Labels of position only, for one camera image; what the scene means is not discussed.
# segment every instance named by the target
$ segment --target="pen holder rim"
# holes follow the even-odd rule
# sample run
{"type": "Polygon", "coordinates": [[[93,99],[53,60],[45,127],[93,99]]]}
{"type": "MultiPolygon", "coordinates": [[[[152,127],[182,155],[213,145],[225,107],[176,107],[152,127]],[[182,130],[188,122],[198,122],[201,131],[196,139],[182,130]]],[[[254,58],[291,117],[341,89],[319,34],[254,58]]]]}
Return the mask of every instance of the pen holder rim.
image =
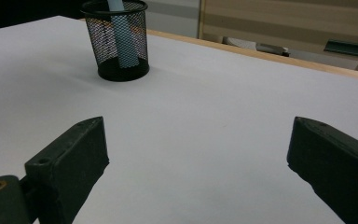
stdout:
{"type": "Polygon", "coordinates": [[[99,10],[91,10],[90,6],[92,5],[99,5],[99,4],[107,4],[107,1],[88,1],[83,3],[81,6],[80,11],[86,15],[91,16],[120,16],[120,15],[128,15],[136,12],[145,11],[148,8],[148,5],[144,1],[139,0],[123,0],[123,2],[133,2],[136,4],[141,4],[141,7],[131,9],[131,10],[120,10],[120,11],[99,11],[99,10]]]}

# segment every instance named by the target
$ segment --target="tabletop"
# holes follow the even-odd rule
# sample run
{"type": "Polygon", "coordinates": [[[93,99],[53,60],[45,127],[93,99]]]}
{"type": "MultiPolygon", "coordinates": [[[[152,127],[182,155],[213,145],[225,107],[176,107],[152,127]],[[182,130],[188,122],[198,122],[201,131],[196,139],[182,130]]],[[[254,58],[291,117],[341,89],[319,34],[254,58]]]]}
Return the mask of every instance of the tabletop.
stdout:
{"type": "Polygon", "coordinates": [[[358,78],[147,38],[149,73],[116,83],[83,21],[0,29],[0,175],[103,116],[111,163],[75,223],[343,223],[286,154],[295,116],[358,139],[358,78]]]}

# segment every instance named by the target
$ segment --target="light blue object in pen holder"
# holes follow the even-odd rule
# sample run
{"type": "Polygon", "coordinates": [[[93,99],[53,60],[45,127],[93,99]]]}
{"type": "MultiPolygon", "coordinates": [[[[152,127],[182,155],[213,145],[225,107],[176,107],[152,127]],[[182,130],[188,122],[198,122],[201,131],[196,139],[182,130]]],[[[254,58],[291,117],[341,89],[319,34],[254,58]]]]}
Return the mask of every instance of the light blue object in pen holder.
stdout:
{"type": "Polygon", "coordinates": [[[149,71],[145,10],[139,0],[98,0],[82,5],[100,77],[130,81],[149,71]]]}

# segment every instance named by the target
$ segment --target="mesh cup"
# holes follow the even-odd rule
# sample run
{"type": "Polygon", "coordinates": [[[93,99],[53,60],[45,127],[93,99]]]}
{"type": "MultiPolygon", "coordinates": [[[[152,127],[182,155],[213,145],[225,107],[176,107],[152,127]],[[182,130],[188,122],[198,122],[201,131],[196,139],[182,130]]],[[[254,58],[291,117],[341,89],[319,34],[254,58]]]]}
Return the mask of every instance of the mesh cup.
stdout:
{"type": "Polygon", "coordinates": [[[145,10],[147,4],[124,0],[124,11],[109,11],[107,1],[82,5],[100,77],[131,81],[149,71],[145,10]]]}

